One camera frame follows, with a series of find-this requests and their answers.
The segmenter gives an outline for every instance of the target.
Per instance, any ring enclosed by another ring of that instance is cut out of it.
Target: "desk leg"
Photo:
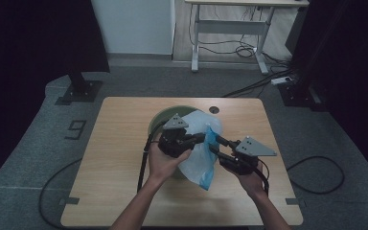
[[[256,60],[258,61],[259,67],[263,75],[268,74],[267,67],[265,66],[265,57],[262,55],[263,46],[265,45],[265,39],[267,38],[268,29],[270,29],[271,19],[273,18],[274,7],[270,7],[270,12],[268,13],[268,18],[265,21],[264,32],[262,34],[262,39],[260,40],[258,47],[254,48]]]
[[[199,22],[199,7],[196,5],[195,23],[194,23],[194,45],[193,45],[193,59],[191,61],[191,70],[198,71],[198,22]]]

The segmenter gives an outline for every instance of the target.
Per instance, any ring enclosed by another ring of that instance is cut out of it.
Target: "black round hole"
[[[211,107],[210,107],[210,112],[211,112],[212,114],[217,114],[217,113],[219,113],[219,108],[218,108],[218,107],[216,107],[216,106],[211,106]]]

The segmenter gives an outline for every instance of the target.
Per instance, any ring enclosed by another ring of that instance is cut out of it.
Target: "table top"
[[[308,0],[185,0],[196,5],[262,6],[262,7],[307,7]]]
[[[269,198],[291,225],[303,221],[265,108],[258,99],[106,98],[92,131],[61,223],[65,226],[110,226],[136,194],[149,123],[161,110],[188,105],[222,122],[222,136],[242,140],[246,135],[267,145],[277,156],[260,157],[270,169]],[[149,175],[146,169],[145,179]],[[182,177],[172,177],[154,197],[144,226],[262,225],[253,201],[238,179],[217,163],[209,191]]]

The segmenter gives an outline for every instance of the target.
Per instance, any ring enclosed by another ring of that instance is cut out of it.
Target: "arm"
[[[187,150],[178,158],[172,158],[161,151],[157,143],[149,149],[149,178],[139,193],[130,201],[122,214],[115,220],[110,230],[140,229],[154,195],[163,183],[174,173],[178,164],[190,156]]]
[[[259,162],[258,169],[262,170],[262,163]],[[241,183],[241,186],[246,190],[247,194],[255,202],[256,207],[259,210],[259,214],[262,218],[265,229],[291,229],[279,211],[273,205],[265,193],[261,178],[255,173],[247,175],[234,174]]]

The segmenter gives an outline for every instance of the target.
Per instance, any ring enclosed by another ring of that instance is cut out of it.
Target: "white wall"
[[[174,0],[92,0],[111,54],[173,53]]]

